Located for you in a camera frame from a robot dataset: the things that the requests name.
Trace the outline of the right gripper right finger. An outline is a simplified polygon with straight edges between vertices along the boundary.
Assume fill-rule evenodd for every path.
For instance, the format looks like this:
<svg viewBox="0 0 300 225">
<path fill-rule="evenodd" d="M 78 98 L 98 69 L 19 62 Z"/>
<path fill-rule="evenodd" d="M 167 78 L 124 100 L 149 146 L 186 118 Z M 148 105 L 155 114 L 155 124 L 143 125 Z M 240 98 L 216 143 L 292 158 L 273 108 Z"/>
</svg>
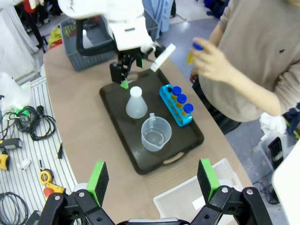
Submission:
<svg viewBox="0 0 300 225">
<path fill-rule="evenodd" d="M 220 185 L 207 158 L 199 160 L 197 179 L 205 205 L 192 220 L 192 225 L 217 225 L 223 215 L 233 216 L 239 225 L 272 224 L 258 189 L 246 187 L 238 191 Z"/>
</svg>

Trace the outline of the person's left hand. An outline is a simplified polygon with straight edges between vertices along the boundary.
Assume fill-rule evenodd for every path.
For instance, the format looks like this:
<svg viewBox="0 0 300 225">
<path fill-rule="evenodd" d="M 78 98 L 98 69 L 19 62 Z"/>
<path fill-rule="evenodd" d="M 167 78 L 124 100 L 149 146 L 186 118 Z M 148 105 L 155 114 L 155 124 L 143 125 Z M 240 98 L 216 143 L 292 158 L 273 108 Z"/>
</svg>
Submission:
<svg viewBox="0 0 300 225">
<path fill-rule="evenodd" d="M 202 47 L 202 50 L 197 50 L 194 47 L 190 50 L 194 66 L 199 75 L 211 80 L 229 83 L 234 67 L 225 55 L 216 46 L 203 38 L 196 37 L 193 39 L 193 43 Z"/>
</svg>

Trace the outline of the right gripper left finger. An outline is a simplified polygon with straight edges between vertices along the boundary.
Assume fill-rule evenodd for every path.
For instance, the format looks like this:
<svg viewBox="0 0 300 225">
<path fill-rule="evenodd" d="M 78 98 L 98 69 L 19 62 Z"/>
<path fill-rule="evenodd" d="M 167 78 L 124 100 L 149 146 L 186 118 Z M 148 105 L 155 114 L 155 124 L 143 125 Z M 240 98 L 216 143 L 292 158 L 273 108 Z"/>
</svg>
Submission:
<svg viewBox="0 0 300 225">
<path fill-rule="evenodd" d="M 52 193 L 48 196 L 38 223 L 72 225 L 79 219 L 88 225 L 111 225 L 113 221 L 102 208 L 108 181 L 106 162 L 96 162 L 86 188 L 70 195 Z"/>
</svg>

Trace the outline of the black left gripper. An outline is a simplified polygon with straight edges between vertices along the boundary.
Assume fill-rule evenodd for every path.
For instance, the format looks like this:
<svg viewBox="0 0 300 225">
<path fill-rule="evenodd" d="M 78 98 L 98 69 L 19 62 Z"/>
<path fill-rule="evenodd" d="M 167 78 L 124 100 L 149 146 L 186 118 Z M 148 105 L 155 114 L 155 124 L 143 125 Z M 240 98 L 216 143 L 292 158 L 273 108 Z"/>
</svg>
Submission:
<svg viewBox="0 0 300 225">
<path fill-rule="evenodd" d="M 122 88 L 128 89 L 128 71 L 131 70 L 132 64 L 136 61 L 136 66 L 144 67 L 144 61 L 148 59 L 150 50 L 142 52 L 140 48 L 129 49 L 118 52 L 118 62 L 110 64 L 111 79 L 114 83 L 119 84 Z"/>
</svg>

